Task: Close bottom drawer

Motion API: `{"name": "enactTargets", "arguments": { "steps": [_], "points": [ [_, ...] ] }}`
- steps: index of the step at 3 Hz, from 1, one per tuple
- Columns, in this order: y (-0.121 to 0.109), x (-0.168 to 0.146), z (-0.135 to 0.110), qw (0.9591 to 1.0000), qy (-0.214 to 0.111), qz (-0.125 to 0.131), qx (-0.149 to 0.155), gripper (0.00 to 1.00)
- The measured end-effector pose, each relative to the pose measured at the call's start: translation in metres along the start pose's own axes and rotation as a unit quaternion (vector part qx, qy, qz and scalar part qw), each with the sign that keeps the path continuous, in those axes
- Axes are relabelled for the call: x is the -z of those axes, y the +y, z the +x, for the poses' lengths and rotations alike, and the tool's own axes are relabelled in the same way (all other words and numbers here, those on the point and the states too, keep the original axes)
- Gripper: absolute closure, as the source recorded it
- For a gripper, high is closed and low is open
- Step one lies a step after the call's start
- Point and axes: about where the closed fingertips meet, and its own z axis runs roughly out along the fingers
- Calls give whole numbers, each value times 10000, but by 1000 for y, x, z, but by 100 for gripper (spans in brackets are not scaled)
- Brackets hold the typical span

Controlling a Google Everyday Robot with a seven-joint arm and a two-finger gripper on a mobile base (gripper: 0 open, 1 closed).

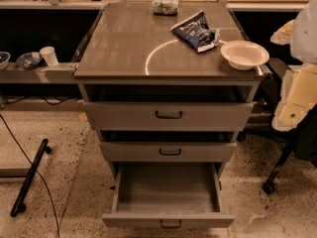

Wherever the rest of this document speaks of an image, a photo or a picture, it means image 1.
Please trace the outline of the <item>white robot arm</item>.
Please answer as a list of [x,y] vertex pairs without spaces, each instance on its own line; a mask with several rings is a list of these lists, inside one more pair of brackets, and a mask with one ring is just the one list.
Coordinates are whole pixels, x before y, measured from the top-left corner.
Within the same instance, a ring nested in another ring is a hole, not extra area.
[[290,131],[317,104],[317,0],[310,0],[270,40],[278,45],[290,44],[291,56],[303,62],[299,69],[283,77],[281,99],[271,122],[277,131]]

